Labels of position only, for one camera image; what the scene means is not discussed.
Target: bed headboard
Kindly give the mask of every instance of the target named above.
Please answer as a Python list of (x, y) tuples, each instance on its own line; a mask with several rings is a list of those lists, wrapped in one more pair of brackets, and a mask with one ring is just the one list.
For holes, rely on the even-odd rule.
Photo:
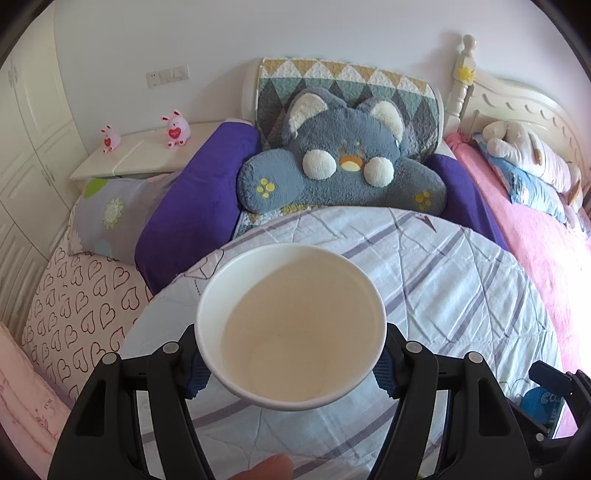
[(544, 92), (513, 80), (502, 80), (479, 69), (474, 59), (476, 39), (464, 35), (457, 55), (453, 87), (446, 105), (444, 138), (460, 129), (466, 135), (482, 131), (495, 120), (531, 123), (542, 139), (568, 162), (574, 162), (589, 188), (589, 163), (584, 143), (566, 111)]

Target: stuffed animal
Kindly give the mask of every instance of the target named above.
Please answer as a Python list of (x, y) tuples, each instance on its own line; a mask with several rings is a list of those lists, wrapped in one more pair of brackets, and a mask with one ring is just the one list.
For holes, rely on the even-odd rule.
[(168, 148), (174, 148), (175, 145), (183, 147), (187, 144), (187, 140), (191, 136), (191, 127), (189, 123), (183, 118), (181, 112), (178, 110), (173, 111), (172, 117), (164, 116), (162, 120), (167, 122), (168, 130), (166, 136)]
[(103, 143), (105, 144), (103, 153), (112, 152), (120, 145), (121, 135), (113, 130), (110, 125), (107, 125), (107, 128), (102, 128), (100, 131), (105, 134), (105, 138), (103, 139)]
[(482, 131), (488, 153), (504, 158), (521, 170), (530, 173), (566, 196), (568, 204), (578, 211), (583, 204), (581, 172), (557, 155), (530, 124), (498, 121)]
[(370, 98), (357, 108), (326, 89), (292, 101), (284, 148), (248, 160), (238, 175), (247, 210), (266, 213), (291, 203), (386, 206), (439, 215), (447, 190), (432, 170), (401, 156), (402, 116), (390, 101)]

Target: paper cup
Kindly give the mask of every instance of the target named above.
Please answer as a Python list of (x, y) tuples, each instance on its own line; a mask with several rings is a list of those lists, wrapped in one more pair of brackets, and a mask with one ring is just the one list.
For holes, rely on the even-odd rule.
[(309, 410), (346, 395), (384, 347), (386, 312), (371, 280), (319, 247), (245, 252), (209, 281), (195, 337), (212, 374), (244, 400)]

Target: pink bunny figurine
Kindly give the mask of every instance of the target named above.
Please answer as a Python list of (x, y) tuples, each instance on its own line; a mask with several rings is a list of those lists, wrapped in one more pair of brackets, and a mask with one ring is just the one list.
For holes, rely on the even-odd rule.
[(181, 112), (175, 110), (171, 118), (164, 116), (162, 120), (168, 122), (168, 131), (166, 136), (168, 137), (168, 148), (174, 148), (175, 145), (181, 147), (187, 144), (187, 140), (191, 136), (191, 127), (187, 121), (181, 115)]
[(105, 138), (103, 139), (103, 143), (105, 144), (103, 153), (111, 152), (119, 146), (121, 135), (114, 131), (110, 125), (107, 125), (106, 129), (103, 128), (100, 131), (105, 134)]

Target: heart pattern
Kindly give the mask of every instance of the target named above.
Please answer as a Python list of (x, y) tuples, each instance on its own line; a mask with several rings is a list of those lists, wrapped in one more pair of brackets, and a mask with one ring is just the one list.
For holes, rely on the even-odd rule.
[(78, 392), (78, 385), (74, 385), (69, 391), (68, 391), (68, 397), (70, 397), (72, 400), (76, 401), (78, 400), (78, 396), (80, 395), (80, 393)]
[(47, 331), (51, 332), (53, 327), (57, 325), (57, 316), (55, 313), (51, 312), (49, 314), (49, 320), (47, 321)]
[(49, 364), (45, 369), (45, 376), (49, 378), (52, 382), (56, 382), (56, 374), (53, 371), (53, 364)]
[(52, 288), (50, 292), (45, 297), (45, 305), (49, 305), (53, 307), (56, 304), (56, 289)]
[(76, 313), (80, 313), (80, 311), (88, 305), (88, 296), (83, 292), (79, 291), (76, 294), (76, 302), (74, 306), (76, 308)]
[(20, 344), (75, 400), (103, 355), (120, 350), (152, 294), (135, 266), (68, 248), (66, 235), (38, 282)]
[(68, 273), (67, 269), (68, 262), (64, 262), (60, 265), (59, 270), (57, 271), (57, 276), (60, 278), (66, 278), (66, 274)]
[(35, 300), (35, 317), (37, 315), (39, 315), (42, 311), (43, 311), (43, 304), (41, 303), (41, 300), (39, 300), (39, 299)]
[(61, 350), (61, 342), (60, 342), (60, 330), (57, 329), (56, 332), (51, 336), (51, 348), (56, 351)]
[(111, 350), (118, 352), (119, 348), (123, 344), (124, 339), (125, 334), (123, 333), (123, 327), (119, 327), (113, 332), (113, 335), (111, 335), (111, 338), (109, 339), (109, 346), (111, 347)]
[(63, 358), (57, 361), (57, 374), (60, 376), (62, 382), (72, 376), (72, 370), (66, 365), (66, 361)]
[(121, 299), (121, 308), (124, 310), (137, 310), (139, 307), (139, 298), (135, 287), (131, 287), (125, 296)]
[(100, 362), (100, 359), (103, 358), (103, 355), (106, 353), (106, 350), (100, 347), (100, 344), (97, 342), (92, 342), (90, 346), (90, 361), (92, 362), (92, 366), (96, 367), (96, 364)]
[(83, 332), (93, 334), (95, 332), (95, 311), (91, 310), (80, 322), (80, 329)]
[(43, 342), (43, 345), (41, 346), (41, 360), (43, 361), (43, 363), (45, 363), (47, 357), (49, 357), (49, 347), (45, 342)]
[(123, 267), (117, 267), (113, 270), (113, 288), (116, 290), (129, 280), (129, 272)]
[(53, 284), (53, 277), (48, 273), (45, 275), (45, 279), (43, 280), (43, 290)]
[(92, 293), (95, 294), (95, 297), (104, 297), (107, 295), (109, 289), (107, 288), (107, 276), (103, 275), (96, 283), (95, 287), (92, 289)]
[(68, 348), (70, 348), (70, 345), (78, 340), (78, 332), (74, 330), (72, 325), (66, 325), (66, 330), (64, 331), (64, 340), (66, 341), (66, 346)]
[(37, 358), (37, 346), (35, 345), (33, 347), (33, 350), (31, 350), (31, 360), (36, 363), (37, 365), (39, 365), (39, 360)]
[(45, 335), (45, 318), (42, 318), (41, 321), (37, 324), (37, 333), (39, 335)]
[(88, 280), (91, 280), (92, 277), (100, 272), (101, 268), (103, 268), (103, 265), (98, 260), (90, 262), (90, 265), (88, 265)]
[(53, 255), (53, 262), (57, 265), (66, 257), (66, 251), (62, 247), (57, 247), (56, 253)]
[(84, 356), (84, 347), (80, 347), (74, 352), (74, 355), (72, 355), (72, 363), (74, 363), (74, 368), (76, 370), (80, 370), (84, 373), (88, 372), (88, 362)]
[(64, 304), (61, 306), (60, 316), (68, 319), (70, 318), (70, 315), (72, 315), (72, 309), (70, 308), (70, 297), (68, 297)]
[(81, 286), (82, 282), (84, 282), (84, 278), (82, 277), (82, 267), (77, 266), (74, 270), (74, 274), (72, 275), (72, 279), (70, 280), (71, 285)]
[(111, 305), (108, 303), (104, 303), (100, 306), (100, 325), (103, 327), (103, 330), (107, 328), (107, 326), (115, 320), (115, 309), (111, 308)]

